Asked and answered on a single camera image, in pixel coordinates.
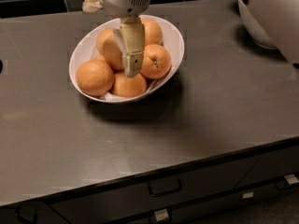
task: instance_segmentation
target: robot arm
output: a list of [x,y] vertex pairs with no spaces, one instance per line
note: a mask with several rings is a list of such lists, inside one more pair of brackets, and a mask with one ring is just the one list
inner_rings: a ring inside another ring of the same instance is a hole
[[121,27],[114,30],[114,36],[122,52],[126,76],[136,76],[141,70],[145,47],[145,30],[139,15],[149,8],[150,0],[86,0],[84,3],[85,11],[103,6],[111,17],[121,19]]
[[299,64],[299,0],[241,0],[289,63]]

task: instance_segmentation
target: bowl of oranges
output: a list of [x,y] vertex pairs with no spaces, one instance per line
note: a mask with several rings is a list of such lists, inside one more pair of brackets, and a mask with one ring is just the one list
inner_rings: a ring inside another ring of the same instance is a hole
[[75,48],[69,75],[75,88],[98,102],[131,103],[160,89],[178,70],[184,55],[184,40],[171,22],[141,15],[145,25],[142,69],[127,77],[122,54],[113,35],[120,19],[108,21],[87,34]]

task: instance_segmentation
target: bowl rim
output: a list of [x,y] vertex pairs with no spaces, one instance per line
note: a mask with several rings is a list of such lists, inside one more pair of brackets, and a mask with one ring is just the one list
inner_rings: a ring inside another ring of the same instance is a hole
[[153,19],[153,20],[156,20],[156,21],[161,21],[161,22],[165,22],[167,23],[168,25],[170,25],[172,27],[173,30],[175,30],[177,33],[178,33],[178,40],[179,40],[179,44],[181,46],[181,54],[179,55],[179,58],[178,58],[178,66],[173,68],[172,70],[170,70],[169,72],[171,72],[172,74],[168,77],[168,78],[164,78],[163,82],[161,82],[161,84],[157,85],[156,87],[154,87],[153,89],[151,89],[150,91],[146,91],[145,93],[143,94],[140,94],[136,97],[132,97],[132,98],[124,98],[124,97],[120,97],[120,100],[102,100],[102,99],[99,99],[97,97],[93,97],[87,93],[84,93],[83,91],[80,90],[80,88],[78,87],[77,85],[77,81],[74,80],[76,79],[76,76],[73,77],[73,70],[72,70],[72,67],[73,67],[73,63],[75,62],[75,56],[78,52],[78,48],[80,46],[82,46],[82,44],[89,39],[89,36],[90,34],[96,32],[97,30],[101,29],[101,27],[104,27],[105,25],[107,25],[108,23],[113,23],[115,21],[119,21],[120,19],[113,19],[113,20],[110,20],[110,21],[107,21],[99,26],[97,26],[96,28],[92,29],[89,33],[87,33],[81,40],[80,42],[76,45],[73,53],[72,53],[72,56],[71,56],[71,59],[69,61],[69,68],[68,68],[68,72],[69,72],[69,76],[70,76],[70,79],[73,83],[73,85],[75,86],[76,90],[79,91],[81,94],[83,94],[84,96],[88,97],[89,99],[92,99],[94,101],[97,101],[97,102],[101,102],[101,103],[106,103],[106,104],[126,104],[126,103],[132,103],[132,102],[136,102],[136,101],[139,101],[143,98],[146,98],[147,96],[151,95],[152,93],[154,93],[155,91],[157,91],[158,89],[160,89],[178,70],[178,68],[180,67],[181,65],[181,62],[183,60],[183,57],[184,57],[184,52],[185,52],[185,43],[184,43],[184,39],[182,37],[182,34],[181,32],[179,31],[179,29],[171,22],[163,19],[163,18],[160,18],[160,17],[157,17],[157,16],[151,16],[151,15],[141,15],[140,16],[141,19]]

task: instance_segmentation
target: white container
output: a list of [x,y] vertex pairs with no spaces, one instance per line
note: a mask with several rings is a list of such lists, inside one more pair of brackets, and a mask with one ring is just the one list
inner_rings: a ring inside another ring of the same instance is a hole
[[87,34],[79,42],[79,44],[77,45],[77,47],[75,48],[72,54],[70,64],[69,64],[69,76],[72,80],[73,85],[81,94],[85,95],[86,97],[94,101],[103,102],[103,103],[111,103],[111,104],[131,103],[143,99],[148,95],[154,93],[159,88],[161,88],[163,84],[165,84],[171,78],[171,76],[173,76],[176,73],[183,59],[184,50],[185,50],[184,40],[182,38],[181,33],[179,32],[177,27],[175,27],[172,23],[164,19],[150,16],[150,15],[141,15],[140,17],[144,19],[152,19],[154,21],[157,21],[160,24],[164,33],[163,46],[169,51],[172,59],[172,68],[169,71],[169,73],[165,77],[153,81],[148,86],[147,91],[145,93],[136,96],[134,98],[124,98],[124,97],[112,95],[111,93],[107,93],[101,97],[93,97],[81,91],[80,88],[78,87],[78,83],[76,80],[77,70],[82,63],[85,63],[90,59],[95,58],[99,55],[95,47],[95,44],[96,44],[96,37],[98,36],[100,31],[104,30],[106,27],[115,27],[115,28],[120,27],[120,19],[115,19],[98,26],[97,28],[92,30],[89,34]]
[[266,49],[277,49],[272,39],[268,36],[263,27],[253,18],[241,0],[238,0],[238,6],[241,20],[253,41],[260,47]]

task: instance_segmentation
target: countertop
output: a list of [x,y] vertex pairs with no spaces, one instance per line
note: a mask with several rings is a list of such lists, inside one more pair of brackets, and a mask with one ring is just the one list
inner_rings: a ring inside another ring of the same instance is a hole
[[0,20],[0,205],[299,136],[298,69],[252,42],[235,0],[146,14],[177,26],[185,55],[127,105],[90,101],[68,75],[77,43],[110,20],[103,10]]

